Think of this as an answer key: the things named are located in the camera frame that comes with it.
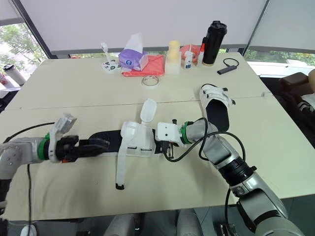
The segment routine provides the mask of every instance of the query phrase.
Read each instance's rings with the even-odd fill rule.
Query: white table
[[[217,71],[226,67],[225,58],[235,58],[240,65],[236,70],[219,75]],[[148,97],[157,103],[198,101],[200,86],[206,83],[227,87],[233,99],[270,95],[239,53],[219,54],[211,67],[193,67],[182,70],[180,76],[163,76],[157,89],[143,86],[142,77],[107,74],[101,67],[104,61],[105,58],[47,60],[6,109],[142,104]]]
[[[258,167],[260,176],[280,198],[315,193],[315,150],[276,99],[267,96],[235,100],[236,106],[229,109],[230,132],[243,141],[247,163]],[[140,121],[141,107],[142,104],[133,104],[8,110],[0,115],[0,140],[25,127],[55,121],[63,112],[78,117],[69,134],[88,138],[95,132],[120,129],[127,120]],[[201,116],[198,101],[160,103],[150,126],[155,128],[157,122],[173,118],[181,124]],[[40,127],[23,136],[41,137],[48,129]],[[237,143],[226,138],[240,152]],[[33,220],[223,205],[227,184],[215,168],[198,158],[197,149],[177,163],[162,156],[128,157],[123,191],[115,189],[115,157],[31,165]],[[175,151],[178,156],[184,150]],[[27,220],[27,192],[26,167],[22,166],[11,183],[5,217]],[[230,203],[235,202],[231,196]]]

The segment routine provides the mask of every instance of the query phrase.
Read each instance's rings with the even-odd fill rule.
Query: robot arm
[[[186,122],[179,131],[176,124],[159,123],[157,138],[179,146],[191,144],[204,137],[205,122]],[[216,132],[208,123],[208,133]],[[303,236],[303,233],[288,218],[282,201],[255,171],[239,156],[229,142],[220,135],[207,138],[203,152],[206,158],[221,173],[230,190],[239,198],[237,208],[246,226],[257,236]]]
[[[64,136],[76,118],[64,114],[45,137],[18,138],[0,144],[0,215],[6,207],[6,195],[17,169],[24,164],[74,162],[79,157],[96,156],[105,152],[109,142],[102,139],[79,140],[78,136]]]

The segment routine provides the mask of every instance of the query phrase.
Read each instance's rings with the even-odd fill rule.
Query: black bottle
[[[206,36],[205,52],[202,64],[211,66],[215,63],[222,40],[227,33],[226,25],[220,21],[213,21],[208,28]]]

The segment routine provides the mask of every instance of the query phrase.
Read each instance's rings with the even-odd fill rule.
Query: green ring
[[[46,158],[44,156],[44,146],[45,146],[45,143],[47,141],[50,140],[50,136],[49,136],[49,133],[46,134],[46,136],[42,139],[42,141],[40,141],[39,145],[38,145],[38,149],[37,149],[37,155],[38,155],[38,158],[45,161]]]
[[[184,126],[181,128],[181,133],[183,135],[183,139],[185,141],[185,144],[191,144],[191,142],[189,142],[187,136],[186,136],[186,127],[188,125],[188,121],[185,122]]]

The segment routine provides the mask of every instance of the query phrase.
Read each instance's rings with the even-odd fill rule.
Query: trees
[[[40,64],[47,59],[43,50],[34,39],[29,28],[24,24],[2,26],[0,28],[0,44],[6,43],[10,47],[9,54],[0,53],[0,65],[15,64],[19,70],[25,69],[25,64]]]
[[[255,51],[247,50],[244,58],[249,61],[263,61],[263,62],[277,62],[286,63],[287,59],[299,60],[305,62],[307,65],[315,66],[315,54],[310,53],[292,53],[292,52],[278,52],[278,51]]]

